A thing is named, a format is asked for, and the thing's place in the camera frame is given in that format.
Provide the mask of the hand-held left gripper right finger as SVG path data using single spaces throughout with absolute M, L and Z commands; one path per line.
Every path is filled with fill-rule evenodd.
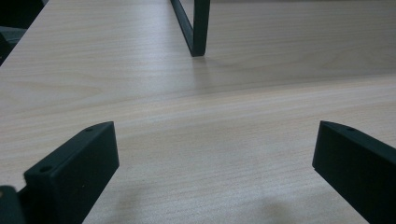
M 312 165 L 370 224 L 396 224 L 396 148 L 323 120 Z

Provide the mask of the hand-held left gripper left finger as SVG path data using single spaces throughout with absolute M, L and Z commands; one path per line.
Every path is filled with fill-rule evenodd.
M 88 127 L 24 173 L 32 224 L 82 224 L 120 166 L 112 121 Z

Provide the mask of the black shelf with metal legs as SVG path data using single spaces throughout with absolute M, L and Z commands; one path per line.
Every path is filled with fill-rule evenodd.
M 194 0 L 190 21 L 180 0 L 170 0 L 181 32 L 192 57 L 205 55 L 210 12 L 210 0 Z

